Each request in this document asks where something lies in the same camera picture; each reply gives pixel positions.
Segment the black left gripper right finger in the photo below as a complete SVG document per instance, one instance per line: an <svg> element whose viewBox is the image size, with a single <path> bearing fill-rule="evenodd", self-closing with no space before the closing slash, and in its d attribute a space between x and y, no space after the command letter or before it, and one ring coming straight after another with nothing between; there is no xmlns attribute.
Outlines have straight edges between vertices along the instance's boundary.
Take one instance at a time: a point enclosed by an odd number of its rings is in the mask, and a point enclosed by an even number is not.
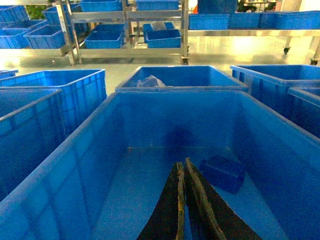
<svg viewBox="0 0 320 240"><path fill-rule="evenodd" d="M185 159L184 183L192 239L261 239L261 237L230 208L201 174L200 170L191 162L189 157Z"/></svg>

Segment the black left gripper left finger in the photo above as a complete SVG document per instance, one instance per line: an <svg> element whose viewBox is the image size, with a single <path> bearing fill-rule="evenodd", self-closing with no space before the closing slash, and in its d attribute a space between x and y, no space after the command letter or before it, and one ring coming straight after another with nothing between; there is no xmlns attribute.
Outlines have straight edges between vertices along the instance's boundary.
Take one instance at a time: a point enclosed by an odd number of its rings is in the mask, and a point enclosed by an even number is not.
<svg viewBox="0 0 320 240"><path fill-rule="evenodd" d="M139 240L183 240L185 224L185 169L175 162L158 202Z"/></svg>

